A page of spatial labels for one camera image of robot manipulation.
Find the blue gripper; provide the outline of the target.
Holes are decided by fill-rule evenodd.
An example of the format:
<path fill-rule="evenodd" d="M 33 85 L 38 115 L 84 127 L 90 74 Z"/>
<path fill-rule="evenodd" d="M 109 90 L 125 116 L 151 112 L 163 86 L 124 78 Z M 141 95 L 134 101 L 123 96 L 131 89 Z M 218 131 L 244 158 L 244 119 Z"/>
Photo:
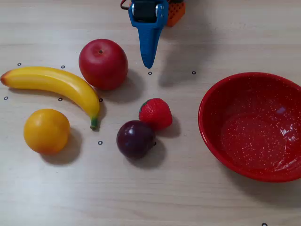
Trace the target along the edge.
<path fill-rule="evenodd" d="M 132 0 L 128 8 L 132 26 L 138 25 L 143 64 L 149 69 L 154 64 L 162 26 L 168 21 L 168 8 L 167 0 Z"/>

